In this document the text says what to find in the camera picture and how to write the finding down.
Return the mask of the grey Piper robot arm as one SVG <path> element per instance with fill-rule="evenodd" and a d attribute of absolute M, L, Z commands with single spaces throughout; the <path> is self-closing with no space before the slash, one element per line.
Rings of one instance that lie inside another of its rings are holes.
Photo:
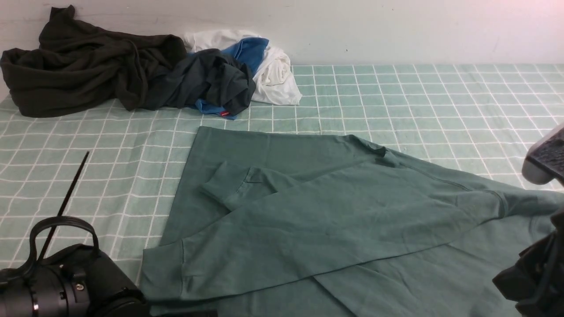
<path fill-rule="evenodd" d="M 523 250 L 516 264 L 493 283 L 524 317 L 563 315 L 563 212 L 551 217 L 555 231 Z M 86 221 L 57 216 L 38 222 L 30 234 L 30 255 L 16 269 L 1 271 L 3 317 L 149 317 L 143 293 L 93 245 L 78 243 L 43 259 L 36 237 L 66 225 L 94 233 Z"/>

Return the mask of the black gripper right edge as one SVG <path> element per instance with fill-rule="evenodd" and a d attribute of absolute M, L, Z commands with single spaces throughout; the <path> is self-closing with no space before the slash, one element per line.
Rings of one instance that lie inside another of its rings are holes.
<path fill-rule="evenodd" d="M 564 213 L 552 215 L 555 230 L 519 254 L 493 284 L 523 317 L 564 315 Z"/>

